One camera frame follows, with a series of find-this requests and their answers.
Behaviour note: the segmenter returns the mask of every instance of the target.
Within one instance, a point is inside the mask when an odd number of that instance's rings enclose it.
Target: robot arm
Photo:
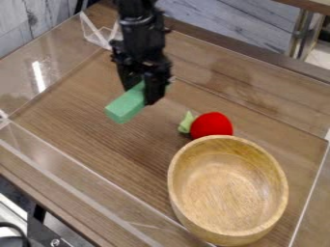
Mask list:
[[[171,61],[163,54],[166,33],[163,12],[156,0],[116,0],[124,39],[111,41],[112,61],[126,91],[144,81],[144,104],[154,104],[166,95]]]

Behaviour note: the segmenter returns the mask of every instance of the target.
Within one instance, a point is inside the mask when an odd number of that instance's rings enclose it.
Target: bowl rim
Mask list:
[[[180,204],[178,203],[179,200],[178,200],[176,193],[175,193],[175,190],[174,190],[174,185],[172,185],[172,182],[174,182],[172,175],[174,175],[174,170],[175,170],[176,163],[178,163],[178,158],[182,155],[182,153],[188,148],[191,148],[195,144],[198,144],[200,142],[206,142],[209,140],[214,140],[214,139],[231,139],[231,140],[243,142],[245,144],[253,146],[257,150],[259,150],[269,157],[269,159],[271,160],[271,162],[273,162],[273,164],[275,166],[275,171],[277,171],[278,176],[279,176],[279,182],[281,182],[281,187],[282,187],[282,195],[279,197],[281,201],[279,201],[277,210],[275,210],[271,218],[262,225],[259,225],[259,226],[257,226],[257,227],[254,227],[251,229],[243,230],[243,231],[222,231],[222,232],[218,231],[218,232],[215,232],[213,229],[206,228],[204,226],[202,226],[199,223],[196,223],[191,219],[190,215],[187,215],[184,209],[182,208]],[[226,235],[226,236],[242,236],[242,237],[245,237],[245,236],[250,236],[253,234],[261,233],[265,230],[270,229],[275,225],[277,221],[279,220],[279,218],[281,218],[281,216],[283,214],[283,211],[286,210],[286,206],[287,206],[287,202],[289,202],[287,179],[286,179],[286,175],[285,175],[285,173],[282,171],[282,168],[281,168],[275,158],[254,142],[251,142],[251,141],[249,141],[249,140],[246,140],[246,139],[243,139],[243,138],[241,138],[238,136],[231,136],[231,135],[210,135],[210,136],[204,136],[204,137],[194,140],[192,142],[190,142],[188,144],[186,144],[182,147],[182,149],[178,151],[178,153],[175,154],[175,156],[172,157],[171,162],[170,162],[170,166],[168,166],[168,170],[167,170],[167,189],[168,189],[168,196],[170,196],[171,202],[176,206],[178,210],[180,211],[180,213],[183,214],[186,219],[188,219],[188,221],[191,223],[194,223],[195,226],[198,226],[200,229],[203,229],[209,233],[222,234],[222,235]]]

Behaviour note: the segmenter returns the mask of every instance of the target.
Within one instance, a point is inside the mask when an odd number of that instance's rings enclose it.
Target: table surface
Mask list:
[[[279,3],[295,6],[303,10],[330,14],[330,1],[329,0],[275,0]]]
[[[90,17],[111,26],[115,12],[98,4]],[[321,243],[329,223],[315,211],[330,203],[330,164],[318,136],[330,123],[329,85],[178,32],[166,52],[176,81],[124,125],[103,114],[123,89],[110,52],[83,40],[78,16],[1,61],[1,79],[12,82],[0,85],[0,107],[11,114],[0,129],[3,176],[100,246],[206,246],[175,223],[166,170],[190,141],[176,132],[187,110],[221,111],[235,135],[275,156],[289,179],[283,217],[250,246],[310,246],[298,225]]]

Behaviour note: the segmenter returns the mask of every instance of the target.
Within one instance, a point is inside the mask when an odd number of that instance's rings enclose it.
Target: green sponge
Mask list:
[[[118,124],[124,124],[144,107],[144,81],[135,85],[104,108],[106,115]]]

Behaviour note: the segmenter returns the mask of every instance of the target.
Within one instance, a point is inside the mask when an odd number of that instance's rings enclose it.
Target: wooden bowl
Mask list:
[[[287,181],[274,157],[234,136],[207,136],[186,145],[171,160],[167,185],[184,227],[222,246],[258,240],[287,205]]]

